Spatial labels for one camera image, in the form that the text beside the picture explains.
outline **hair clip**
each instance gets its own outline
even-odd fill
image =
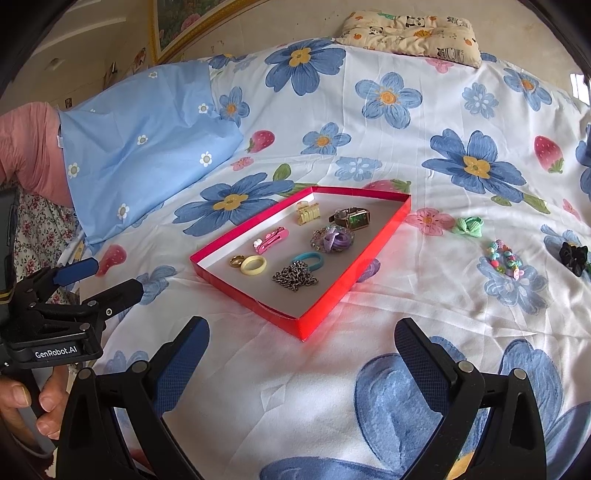
[[[271,245],[287,238],[289,234],[290,231],[287,228],[280,226],[277,230],[273,230],[271,233],[266,234],[264,240],[257,238],[252,246],[255,248],[256,253],[262,255]]]
[[[320,205],[318,202],[313,203],[312,205],[308,204],[308,202],[299,202],[296,205],[296,208],[298,225],[303,225],[320,217]]]

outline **fingernail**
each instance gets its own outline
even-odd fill
[[[50,426],[44,421],[40,421],[37,423],[37,430],[39,430],[39,432],[41,432],[42,435],[47,435],[48,433],[51,433]]]
[[[31,404],[29,393],[21,385],[12,388],[12,396],[14,397],[14,401],[21,407],[28,407]]]
[[[56,403],[51,399],[51,397],[40,398],[39,403],[46,412],[50,412],[56,407]]]

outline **metal chain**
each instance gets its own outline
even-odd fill
[[[318,279],[310,273],[308,264],[302,261],[292,262],[280,272],[275,273],[272,280],[292,291],[298,291],[300,287],[309,287],[318,283]]]

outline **bed sheet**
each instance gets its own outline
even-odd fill
[[[80,291],[130,277],[145,288],[110,321],[99,372],[150,358],[191,316],[207,319],[210,345],[164,416],[205,478],[400,478],[439,422],[395,350],[405,316],[455,360],[529,373],[549,479],[577,455],[591,415],[591,278],[557,258],[563,241],[591,239],[591,117],[564,91],[483,59],[476,70],[326,39],[209,59],[216,109],[243,144],[108,241],[98,258],[110,268]],[[189,256],[309,184],[410,192],[413,212],[379,271],[301,343],[198,278]],[[470,216],[484,220],[483,237],[450,232]],[[485,258],[496,238],[522,260],[519,280]],[[109,260],[121,251],[122,264]]]

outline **picture frame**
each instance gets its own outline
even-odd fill
[[[175,58],[194,40],[268,0],[150,0],[154,65]]]

